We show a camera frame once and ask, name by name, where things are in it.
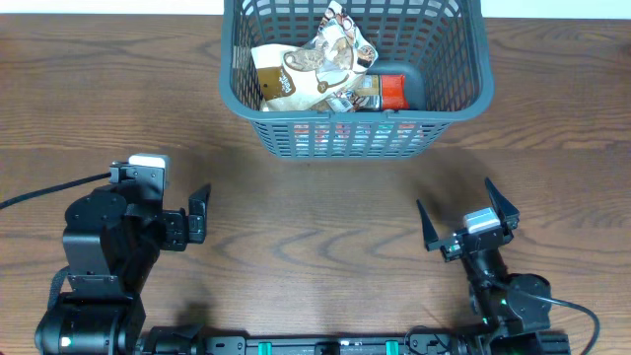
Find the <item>Panbee snack bag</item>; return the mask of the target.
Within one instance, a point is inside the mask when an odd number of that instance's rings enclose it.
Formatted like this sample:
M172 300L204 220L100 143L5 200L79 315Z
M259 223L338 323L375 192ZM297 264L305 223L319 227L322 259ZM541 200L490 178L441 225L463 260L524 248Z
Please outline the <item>Panbee snack bag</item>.
M334 112L377 111L382 109L382 97L372 90L339 91L311 106L311 109Z
M262 111L320 110L359 86L379 58L344 7L331 1L317 33L301 47L265 44L251 50Z

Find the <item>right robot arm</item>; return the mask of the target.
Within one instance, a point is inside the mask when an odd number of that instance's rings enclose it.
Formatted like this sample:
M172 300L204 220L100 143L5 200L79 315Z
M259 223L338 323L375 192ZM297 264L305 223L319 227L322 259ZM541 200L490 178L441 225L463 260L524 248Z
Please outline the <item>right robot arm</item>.
M501 247L514 237L519 210L485 182L488 208L469 213L463 227L440 238L426 209L419 210L426 250L446 262L458 261L466 273L469 301L479 324L448 330L414 326L402 335L204 338L199 354L222 355L464 355L568 354L569 338L550 329L557 300L550 283L536 274L509 272Z

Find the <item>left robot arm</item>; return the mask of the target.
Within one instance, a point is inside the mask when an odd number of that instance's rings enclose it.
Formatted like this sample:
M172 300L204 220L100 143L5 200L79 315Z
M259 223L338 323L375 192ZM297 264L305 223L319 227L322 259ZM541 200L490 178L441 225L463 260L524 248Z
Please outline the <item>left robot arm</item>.
M160 253L184 251L207 234L210 184L192 192L186 208L167 210L167 172L114 162L106 185L66 209L68 264L53 277L35 331L39 353L133 353L146 318L141 292Z

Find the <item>orange cracker package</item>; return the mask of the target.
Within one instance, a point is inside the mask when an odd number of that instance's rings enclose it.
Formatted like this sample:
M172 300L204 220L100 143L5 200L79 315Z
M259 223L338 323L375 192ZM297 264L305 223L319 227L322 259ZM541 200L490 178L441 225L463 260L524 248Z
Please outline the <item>orange cracker package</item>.
M354 104L362 110L409 109L404 85L403 75L367 75L354 91Z

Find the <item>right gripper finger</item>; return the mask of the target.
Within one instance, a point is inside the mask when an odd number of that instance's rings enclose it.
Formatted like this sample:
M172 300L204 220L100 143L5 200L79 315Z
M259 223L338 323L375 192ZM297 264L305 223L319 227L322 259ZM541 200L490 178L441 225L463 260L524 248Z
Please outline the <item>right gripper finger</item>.
M484 182L500 224L508 230L515 230L520 222L519 209L497 189L489 177L487 177Z
M423 243L424 243L425 249L427 251L432 251L436 249L438 246L439 237L438 237L437 231L434 228L434 225L425 207L423 206L422 202L419 199L417 199L416 204L417 204L417 208L420 214L422 234L423 234Z

